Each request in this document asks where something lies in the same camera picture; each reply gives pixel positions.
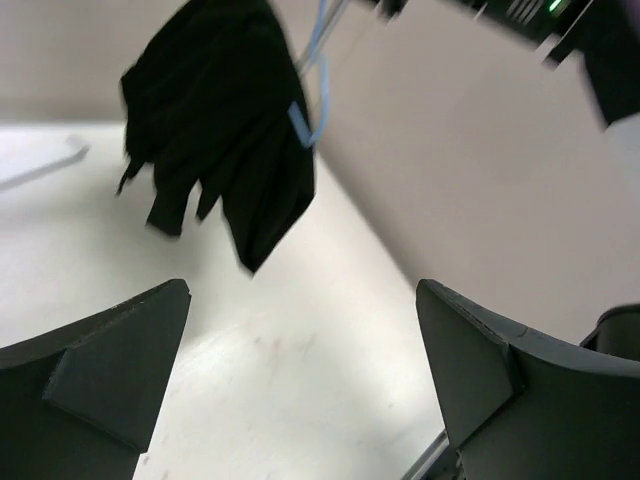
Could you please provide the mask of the black trousers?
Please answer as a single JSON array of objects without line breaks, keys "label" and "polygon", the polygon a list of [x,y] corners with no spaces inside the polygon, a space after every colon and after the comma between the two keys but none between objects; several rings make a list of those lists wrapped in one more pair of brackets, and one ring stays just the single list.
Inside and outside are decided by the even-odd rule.
[{"label": "black trousers", "polygon": [[148,224],[181,235],[221,205],[240,263],[256,272],[315,195],[314,151],[296,119],[309,112],[285,34],[266,1],[189,1],[120,80],[124,181],[153,170]]}]

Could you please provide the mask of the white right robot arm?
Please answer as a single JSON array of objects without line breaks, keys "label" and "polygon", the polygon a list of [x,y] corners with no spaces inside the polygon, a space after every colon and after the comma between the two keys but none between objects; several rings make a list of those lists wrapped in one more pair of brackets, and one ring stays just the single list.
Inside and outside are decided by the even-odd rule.
[{"label": "white right robot arm", "polygon": [[575,51],[604,127],[639,114],[637,1],[458,1],[463,9],[538,47],[559,38],[545,62],[559,66]]}]

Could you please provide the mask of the translucent blue clothes hanger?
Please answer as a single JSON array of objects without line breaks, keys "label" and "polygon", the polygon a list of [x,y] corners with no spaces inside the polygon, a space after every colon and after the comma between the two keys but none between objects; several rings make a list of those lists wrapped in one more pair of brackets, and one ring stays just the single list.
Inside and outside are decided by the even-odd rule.
[{"label": "translucent blue clothes hanger", "polygon": [[309,73],[316,75],[311,86],[312,95],[307,112],[304,113],[297,102],[292,102],[288,109],[291,125],[305,149],[315,147],[328,123],[331,105],[330,73],[324,47],[348,5],[348,0],[318,2],[309,41],[297,64],[301,80],[306,80]]}]

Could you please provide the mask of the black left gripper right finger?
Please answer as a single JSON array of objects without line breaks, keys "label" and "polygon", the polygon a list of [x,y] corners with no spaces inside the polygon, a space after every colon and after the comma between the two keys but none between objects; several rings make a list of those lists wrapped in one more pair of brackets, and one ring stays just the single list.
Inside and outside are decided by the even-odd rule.
[{"label": "black left gripper right finger", "polygon": [[639,475],[639,308],[571,344],[434,280],[416,309],[451,449],[468,479]]}]

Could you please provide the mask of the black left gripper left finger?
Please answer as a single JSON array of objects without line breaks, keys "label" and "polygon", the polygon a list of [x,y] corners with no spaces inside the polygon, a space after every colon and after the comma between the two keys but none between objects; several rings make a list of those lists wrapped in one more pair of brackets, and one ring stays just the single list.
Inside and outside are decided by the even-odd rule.
[{"label": "black left gripper left finger", "polygon": [[130,479],[149,449],[191,303],[171,279],[1,350],[4,479]]}]

